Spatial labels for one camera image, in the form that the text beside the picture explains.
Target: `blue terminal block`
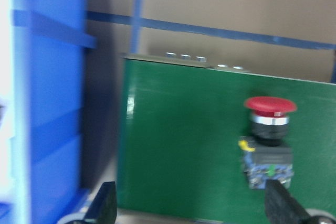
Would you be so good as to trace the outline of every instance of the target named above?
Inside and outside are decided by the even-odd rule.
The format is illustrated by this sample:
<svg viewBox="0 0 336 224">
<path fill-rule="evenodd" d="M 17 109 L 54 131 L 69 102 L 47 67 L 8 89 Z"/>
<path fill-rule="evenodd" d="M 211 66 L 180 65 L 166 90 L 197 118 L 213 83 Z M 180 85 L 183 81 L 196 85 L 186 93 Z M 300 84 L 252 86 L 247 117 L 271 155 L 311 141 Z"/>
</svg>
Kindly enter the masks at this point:
<svg viewBox="0 0 336 224">
<path fill-rule="evenodd" d="M 243 151 L 243 171 L 250 189 L 265 189 L 268 179 L 278 180 L 289 188 L 294 172 L 292 150 L 288 144 L 265 146 L 252 136 L 243 136 L 239 146 Z"/>
</svg>

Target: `green surface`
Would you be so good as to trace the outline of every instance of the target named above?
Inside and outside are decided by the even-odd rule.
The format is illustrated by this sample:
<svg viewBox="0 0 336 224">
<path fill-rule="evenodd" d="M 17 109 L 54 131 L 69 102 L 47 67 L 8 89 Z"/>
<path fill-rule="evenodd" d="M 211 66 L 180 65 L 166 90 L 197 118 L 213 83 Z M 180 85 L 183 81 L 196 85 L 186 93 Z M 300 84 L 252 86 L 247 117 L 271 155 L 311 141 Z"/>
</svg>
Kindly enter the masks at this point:
<svg viewBox="0 0 336 224">
<path fill-rule="evenodd" d="M 289 191 L 305 208 L 336 214 L 336 86 L 125 60 L 118 204 L 157 214 L 268 223 L 264 191 L 248 189 L 238 139 L 245 99 L 270 95 L 298 106 L 287 143 Z"/>
</svg>

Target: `red button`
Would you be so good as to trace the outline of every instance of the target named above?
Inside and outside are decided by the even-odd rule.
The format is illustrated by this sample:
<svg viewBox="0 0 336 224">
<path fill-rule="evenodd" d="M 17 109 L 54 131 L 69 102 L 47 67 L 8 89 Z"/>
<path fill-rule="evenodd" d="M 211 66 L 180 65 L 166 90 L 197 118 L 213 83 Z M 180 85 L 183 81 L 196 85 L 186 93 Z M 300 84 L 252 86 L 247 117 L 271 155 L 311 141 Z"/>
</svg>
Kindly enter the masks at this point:
<svg viewBox="0 0 336 224">
<path fill-rule="evenodd" d="M 254 110 L 257 115 L 276 118 L 297 109 L 295 103 L 279 97 L 252 97 L 244 105 Z"/>
</svg>

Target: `green conveyor belt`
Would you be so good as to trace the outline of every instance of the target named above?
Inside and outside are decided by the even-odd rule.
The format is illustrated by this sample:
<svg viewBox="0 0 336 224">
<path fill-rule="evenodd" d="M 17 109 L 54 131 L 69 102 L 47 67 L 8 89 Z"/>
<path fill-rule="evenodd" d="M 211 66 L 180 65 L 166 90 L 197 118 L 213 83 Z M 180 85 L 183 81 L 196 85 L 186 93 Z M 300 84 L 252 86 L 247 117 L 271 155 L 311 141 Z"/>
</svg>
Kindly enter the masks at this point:
<svg viewBox="0 0 336 224">
<path fill-rule="evenodd" d="M 237 141 L 248 134 L 244 101 L 290 99 L 289 191 L 305 208 L 336 214 L 336 86 L 125 60 L 119 144 L 120 208 L 156 214 L 268 223 L 264 191 L 248 189 Z"/>
</svg>

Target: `yellow tab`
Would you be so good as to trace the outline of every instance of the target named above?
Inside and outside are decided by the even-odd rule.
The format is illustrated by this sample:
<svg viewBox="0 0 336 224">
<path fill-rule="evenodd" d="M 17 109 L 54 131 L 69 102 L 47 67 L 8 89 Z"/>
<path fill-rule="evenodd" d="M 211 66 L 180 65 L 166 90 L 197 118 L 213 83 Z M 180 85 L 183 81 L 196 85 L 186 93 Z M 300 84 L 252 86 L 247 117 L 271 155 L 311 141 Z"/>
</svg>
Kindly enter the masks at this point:
<svg viewBox="0 0 336 224">
<path fill-rule="evenodd" d="M 238 145 L 243 151 L 254 152 L 256 150 L 255 148 L 249 147 L 248 142 L 246 140 L 240 140 L 238 142 Z"/>
</svg>

